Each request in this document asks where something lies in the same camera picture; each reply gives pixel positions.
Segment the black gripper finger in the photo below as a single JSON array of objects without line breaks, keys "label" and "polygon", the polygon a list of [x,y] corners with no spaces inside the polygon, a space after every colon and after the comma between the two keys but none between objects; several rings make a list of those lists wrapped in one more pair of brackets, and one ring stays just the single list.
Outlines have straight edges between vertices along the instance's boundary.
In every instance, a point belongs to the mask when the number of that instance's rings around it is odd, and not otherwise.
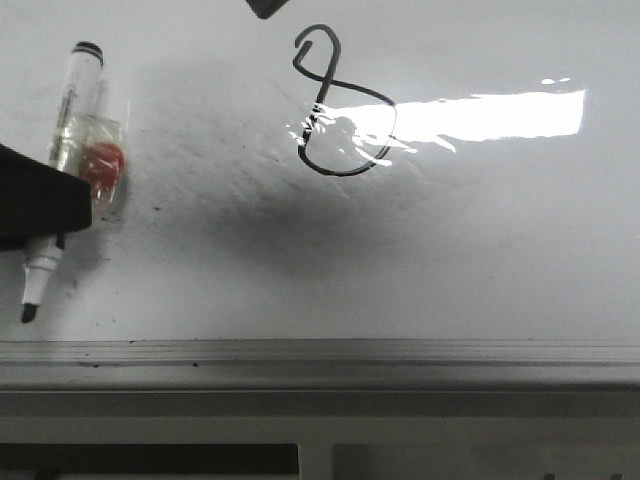
[{"label": "black gripper finger", "polygon": [[92,225],[90,186],[72,175],[1,147],[1,250],[20,250],[32,237]]},{"label": "black gripper finger", "polygon": [[288,3],[288,0],[246,0],[252,12],[259,19],[269,19]]}]

